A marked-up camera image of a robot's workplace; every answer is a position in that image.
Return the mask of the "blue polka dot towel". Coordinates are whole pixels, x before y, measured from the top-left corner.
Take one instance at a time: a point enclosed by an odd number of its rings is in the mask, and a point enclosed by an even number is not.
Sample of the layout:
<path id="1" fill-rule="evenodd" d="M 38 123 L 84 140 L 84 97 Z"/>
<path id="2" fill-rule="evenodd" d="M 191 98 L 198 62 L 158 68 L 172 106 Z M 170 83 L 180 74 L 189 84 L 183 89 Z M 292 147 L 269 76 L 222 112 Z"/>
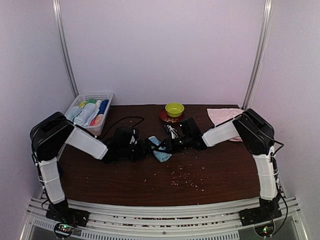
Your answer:
<path id="1" fill-rule="evenodd" d="M 149 141 L 151 142 L 151 148 L 154 149 L 156 148 L 157 146 L 159 146 L 161 144 L 161 141 L 158 140 L 157 137 L 155 136 L 150 136 L 149 138 Z M 153 155 L 161 162 L 161 163 L 164 163 L 166 161 L 168 161 L 171 157 L 172 157 L 172 154 L 170 153 L 167 153 L 167 152 L 164 152 L 166 150 L 165 147 L 161 146 L 159 147 L 157 150 L 154 150 L 153 151 Z"/>

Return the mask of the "red floral plate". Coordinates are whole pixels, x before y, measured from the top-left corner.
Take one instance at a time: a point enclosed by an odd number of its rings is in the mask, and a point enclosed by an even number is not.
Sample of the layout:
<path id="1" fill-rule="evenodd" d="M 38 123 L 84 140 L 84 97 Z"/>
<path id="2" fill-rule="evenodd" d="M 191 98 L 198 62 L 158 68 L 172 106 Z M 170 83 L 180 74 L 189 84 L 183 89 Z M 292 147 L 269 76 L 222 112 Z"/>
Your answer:
<path id="1" fill-rule="evenodd" d="M 185 118 L 185 114 L 182 113 L 178 117 L 169 116 L 165 109 L 161 110 L 159 113 L 159 118 L 165 123 L 179 123 Z"/>

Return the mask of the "green plastic bowl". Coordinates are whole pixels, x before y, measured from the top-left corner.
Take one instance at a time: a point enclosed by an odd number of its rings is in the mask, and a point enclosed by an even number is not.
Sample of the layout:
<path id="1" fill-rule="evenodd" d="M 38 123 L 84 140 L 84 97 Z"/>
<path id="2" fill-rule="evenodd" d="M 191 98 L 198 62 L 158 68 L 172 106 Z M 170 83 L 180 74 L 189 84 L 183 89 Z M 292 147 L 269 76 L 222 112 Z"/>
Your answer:
<path id="1" fill-rule="evenodd" d="M 184 110 L 185 106 L 178 102 L 171 102 L 165 105 L 166 113 L 173 118 L 181 116 Z"/>

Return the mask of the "pink towel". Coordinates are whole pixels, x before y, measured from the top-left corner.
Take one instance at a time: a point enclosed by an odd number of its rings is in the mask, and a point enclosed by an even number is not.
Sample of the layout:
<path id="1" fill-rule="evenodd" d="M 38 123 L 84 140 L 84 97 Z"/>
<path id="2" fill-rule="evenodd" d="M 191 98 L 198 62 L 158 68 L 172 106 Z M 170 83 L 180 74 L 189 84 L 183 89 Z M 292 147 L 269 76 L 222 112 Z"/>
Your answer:
<path id="1" fill-rule="evenodd" d="M 204 143 L 208 147 L 213 147 L 225 141 L 242 142 L 233 120 L 243 112 L 239 108 L 208 108 L 207 114 L 214 124 L 214 128 L 203 133 Z"/>

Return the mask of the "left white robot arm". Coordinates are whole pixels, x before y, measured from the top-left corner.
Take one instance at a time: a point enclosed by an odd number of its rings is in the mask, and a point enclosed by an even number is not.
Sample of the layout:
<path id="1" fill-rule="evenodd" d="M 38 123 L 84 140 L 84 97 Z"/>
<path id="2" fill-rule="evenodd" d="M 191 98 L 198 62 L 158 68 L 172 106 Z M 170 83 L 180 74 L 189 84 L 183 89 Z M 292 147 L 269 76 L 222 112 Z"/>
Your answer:
<path id="1" fill-rule="evenodd" d="M 32 160 L 48 201 L 46 217 L 68 224 L 85 222 L 89 213 L 70 208 L 63 190 L 59 160 L 66 146 L 106 164 L 120 160 L 136 161 L 161 147 L 149 138 L 139 139 L 136 126 L 120 126 L 112 137 L 102 140 L 72 123 L 61 112 L 55 112 L 33 127 L 30 140 Z"/>

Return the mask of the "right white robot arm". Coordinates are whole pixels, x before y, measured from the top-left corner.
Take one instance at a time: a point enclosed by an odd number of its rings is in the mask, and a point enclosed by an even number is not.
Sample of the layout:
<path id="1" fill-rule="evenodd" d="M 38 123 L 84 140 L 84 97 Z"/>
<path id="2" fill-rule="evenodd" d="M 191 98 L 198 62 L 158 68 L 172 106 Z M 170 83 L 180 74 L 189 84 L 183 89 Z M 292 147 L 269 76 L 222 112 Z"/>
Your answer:
<path id="1" fill-rule="evenodd" d="M 187 148 L 203 151 L 233 138 L 241 138 L 254 158 L 260 184 L 259 206 L 241 210 L 241 224 L 248 226 L 282 216 L 279 207 L 279 174 L 275 159 L 277 141 L 274 139 L 274 128 L 265 119 L 249 108 L 204 132 L 200 131 L 192 117 L 182 121 L 179 126 L 183 136 L 169 137 L 160 143 L 152 142 L 152 150 L 167 154 Z"/>

